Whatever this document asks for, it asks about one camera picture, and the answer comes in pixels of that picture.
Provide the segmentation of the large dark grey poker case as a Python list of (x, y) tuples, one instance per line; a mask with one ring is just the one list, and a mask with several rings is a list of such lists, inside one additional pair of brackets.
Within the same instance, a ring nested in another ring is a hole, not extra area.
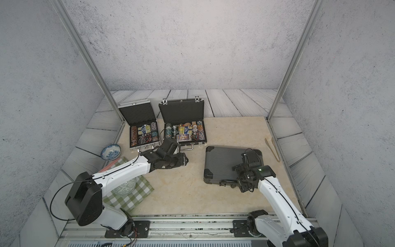
[(238, 187), (238, 175), (233, 168), (243, 163), (244, 153), (253, 161), (251, 167), (263, 164), (262, 152), (258, 149), (208, 146), (205, 150), (204, 182)]

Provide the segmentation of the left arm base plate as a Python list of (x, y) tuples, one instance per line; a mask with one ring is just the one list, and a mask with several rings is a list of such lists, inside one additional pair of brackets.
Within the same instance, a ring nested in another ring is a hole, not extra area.
[(150, 224), (149, 220), (129, 220), (119, 230), (107, 227), (105, 238), (148, 238)]

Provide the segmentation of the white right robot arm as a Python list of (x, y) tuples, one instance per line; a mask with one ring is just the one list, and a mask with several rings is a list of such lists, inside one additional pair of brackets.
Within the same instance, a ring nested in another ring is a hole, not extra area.
[(279, 223), (265, 210), (249, 213), (246, 229), (253, 237), (264, 236), (269, 247), (327, 247), (329, 238), (321, 227), (314, 227), (283, 190), (270, 166), (264, 165), (256, 150), (241, 154), (242, 163), (232, 169), (237, 173), (240, 191), (258, 190), (270, 203)]

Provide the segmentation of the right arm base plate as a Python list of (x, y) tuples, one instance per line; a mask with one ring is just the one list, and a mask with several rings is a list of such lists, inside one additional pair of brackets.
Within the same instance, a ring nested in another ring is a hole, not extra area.
[(232, 222), (232, 228), (229, 231), (236, 238), (242, 238), (242, 237), (264, 238), (265, 237), (263, 234), (260, 233), (259, 234), (252, 233), (247, 220), (234, 220)]

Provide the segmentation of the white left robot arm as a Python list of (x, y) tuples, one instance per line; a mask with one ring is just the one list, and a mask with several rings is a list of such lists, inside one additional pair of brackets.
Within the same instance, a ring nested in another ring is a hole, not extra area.
[(173, 169), (185, 166), (185, 153), (176, 152), (180, 144), (173, 139), (164, 139), (160, 146), (140, 152), (138, 156), (122, 165), (90, 175), (83, 172), (77, 176), (65, 205), (80, 226), (100, 224), (112, 230), (131, 227), (132, 219), (120, 209), (106, 205), (103, 198), (122, 184), (158, 169)]

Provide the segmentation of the medium black poker case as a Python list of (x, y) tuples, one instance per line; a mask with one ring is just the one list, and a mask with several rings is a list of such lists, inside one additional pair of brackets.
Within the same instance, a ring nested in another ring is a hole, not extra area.
[(165, 124), (161, 137), (190, 149), (207, 143), (203, 99), (198, 96), (193, 99), (163, 99), (158, 106)]

